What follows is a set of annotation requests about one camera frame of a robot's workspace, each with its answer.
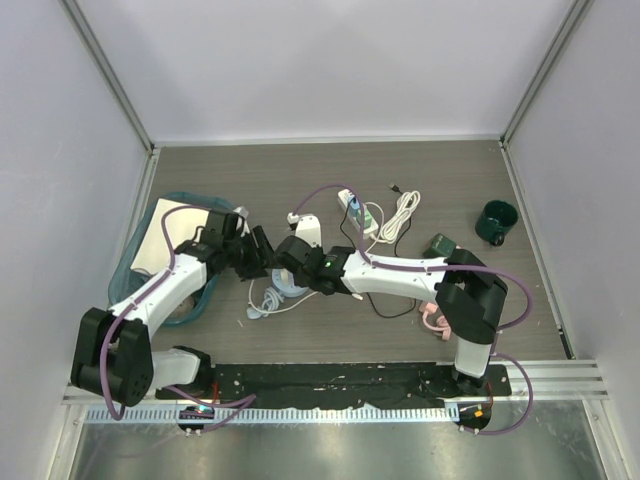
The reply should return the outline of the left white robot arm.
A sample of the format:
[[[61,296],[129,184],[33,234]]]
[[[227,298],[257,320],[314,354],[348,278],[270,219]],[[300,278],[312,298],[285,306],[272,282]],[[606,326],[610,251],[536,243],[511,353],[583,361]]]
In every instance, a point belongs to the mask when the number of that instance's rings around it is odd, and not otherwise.
[[[168,251],[167,265],[131,296],[106,310],[89,309],[80,322],[70,381],[102,396],[115,420],[151,391],[176,387],[193,399],[211,391],[208,354],[184,346],[155,352],[153,336],[188,296],[225,269],[242,280],[262,278],[273,258],[262,227],[220,209],[209,210],[198,238]]]

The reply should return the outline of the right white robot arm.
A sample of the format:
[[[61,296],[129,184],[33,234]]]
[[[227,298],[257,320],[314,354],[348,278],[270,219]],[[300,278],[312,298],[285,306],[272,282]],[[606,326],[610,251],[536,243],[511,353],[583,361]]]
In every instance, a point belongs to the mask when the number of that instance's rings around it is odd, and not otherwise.
[[[407,259],[349,246],[324,251],[288,236],[275,250],[274,262],[292,274],[296,285],[326,296],[380,293],[436,305],[457,337],[453,386],[472,395],[486,385],[508,287],[471,252]]]

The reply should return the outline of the white square plug adapter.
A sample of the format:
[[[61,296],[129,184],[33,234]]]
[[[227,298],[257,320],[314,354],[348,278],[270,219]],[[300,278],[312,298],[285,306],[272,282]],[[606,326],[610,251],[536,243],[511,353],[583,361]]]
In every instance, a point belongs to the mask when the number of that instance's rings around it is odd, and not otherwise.
[[[281,269],[280,270],[280,276],[281,276],[281,280],[284,283],[293,283],[294,282],[293,274],[291,272],[289,272],[288,270],[286,270],[286,269]]]

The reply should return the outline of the round blue power socket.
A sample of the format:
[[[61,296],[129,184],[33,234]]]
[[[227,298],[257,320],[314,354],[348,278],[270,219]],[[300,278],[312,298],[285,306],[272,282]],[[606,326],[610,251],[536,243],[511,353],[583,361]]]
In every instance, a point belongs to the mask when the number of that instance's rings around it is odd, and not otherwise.
[[[255,281],[252,280],[248,290],[247,317],[258,320],[271,315],[281,314],[293,310],[315,293],[308,287],[300,287],[293,283],[284,283],[280,276],[281,269],[274,269],[271,273],[271,285],[264,290],[260,303],[254,301]]]

